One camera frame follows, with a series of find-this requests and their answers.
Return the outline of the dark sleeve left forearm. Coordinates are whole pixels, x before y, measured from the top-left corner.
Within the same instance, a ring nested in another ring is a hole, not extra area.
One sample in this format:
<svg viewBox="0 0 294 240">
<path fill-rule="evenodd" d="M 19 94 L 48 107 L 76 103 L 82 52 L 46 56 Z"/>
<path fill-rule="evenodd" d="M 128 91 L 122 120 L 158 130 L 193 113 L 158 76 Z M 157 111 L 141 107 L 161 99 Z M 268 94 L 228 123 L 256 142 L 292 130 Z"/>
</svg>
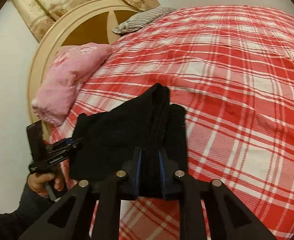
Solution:
<svg viewBox="0 0 294 240">
<path fill-rule="evenodd" d="M 17 210 L 0 214 L 0 239 L 19 239 L 53 204 L 25 185 Z"/>
</svg>

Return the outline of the person's left hand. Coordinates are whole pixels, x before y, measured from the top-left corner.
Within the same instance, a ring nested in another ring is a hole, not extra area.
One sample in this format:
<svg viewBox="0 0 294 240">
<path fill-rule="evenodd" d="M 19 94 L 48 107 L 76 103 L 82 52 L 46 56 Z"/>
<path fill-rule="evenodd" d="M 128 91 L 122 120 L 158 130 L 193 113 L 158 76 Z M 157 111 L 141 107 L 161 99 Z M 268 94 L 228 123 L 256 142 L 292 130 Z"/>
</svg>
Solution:
<svg viewBox="0 0 294 240">
<path fill-rule="evenodd" d="M 65 185 L 63 175 L 60 171 L 56 173 L 34 173 L 27 178 L 27 185 L 30 189 L 41 197 L 48 197 L 49 193 L 46 190 L 45 184 L 50 181 L 54 182 L 54 189 L 62 191 Z"/>
</svg>

